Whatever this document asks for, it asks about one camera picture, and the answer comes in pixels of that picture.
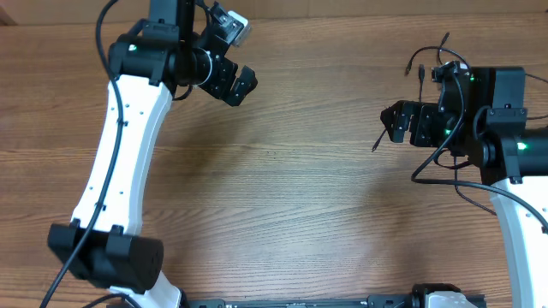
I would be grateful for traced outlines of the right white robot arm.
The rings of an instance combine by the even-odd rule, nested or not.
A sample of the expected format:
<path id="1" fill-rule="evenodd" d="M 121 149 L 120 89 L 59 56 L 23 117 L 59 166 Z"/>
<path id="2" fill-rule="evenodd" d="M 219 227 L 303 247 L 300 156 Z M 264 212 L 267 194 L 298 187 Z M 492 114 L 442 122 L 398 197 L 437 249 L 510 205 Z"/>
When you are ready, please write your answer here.
<path id="1" fill-rule="evenodd" d="M 394 143 L 405 133 L 416 147 L 445 151 L 479 169 L 479 183 L 447 180 L 490 194 L 500 224 L 514 307 L 547 305 L 547 130 L 528 129 L 520 67 L 476 67 L 459 62 L 432 70 L 437 103 L 400 100 L 380 120 Z"/>

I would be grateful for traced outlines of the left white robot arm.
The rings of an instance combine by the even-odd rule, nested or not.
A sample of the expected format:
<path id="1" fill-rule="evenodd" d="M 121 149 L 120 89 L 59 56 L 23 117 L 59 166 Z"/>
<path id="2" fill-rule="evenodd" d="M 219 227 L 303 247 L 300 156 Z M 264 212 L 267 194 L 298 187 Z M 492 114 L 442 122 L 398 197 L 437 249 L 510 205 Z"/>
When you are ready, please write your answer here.
<path id="1" fill-rule="evenodd" d="M 142 236 L 142 203 L 152 154 L 178 88 L 200 88 L 235 107 L 257 84 L 254 71 L 226 56 L 251 26 L 219 3 L 153 1 L 149 15 L 98 54 L 109 78 L 104 128 L 92 171 L 67 225 L 51 226 L 47 244 L 61 273 L 106 290 L 127 307 L 185 307 L 185 293 L 162 271 L 164 245 Z"/>

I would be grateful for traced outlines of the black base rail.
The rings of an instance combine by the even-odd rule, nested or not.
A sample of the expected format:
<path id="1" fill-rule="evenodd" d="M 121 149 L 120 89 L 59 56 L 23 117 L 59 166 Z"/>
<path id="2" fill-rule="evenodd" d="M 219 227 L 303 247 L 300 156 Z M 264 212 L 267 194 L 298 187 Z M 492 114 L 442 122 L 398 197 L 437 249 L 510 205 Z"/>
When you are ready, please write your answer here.
<path id="1" fill-rule="evenodd" d="M 405 294 L 371 294 L 356 299 L 283 299 L 255 301 L 226 301 L 200 299 L 182 301 L 191 308 L 486 308 L 485 296 L 465 295 L 452 284 L 415 284 Z"/>

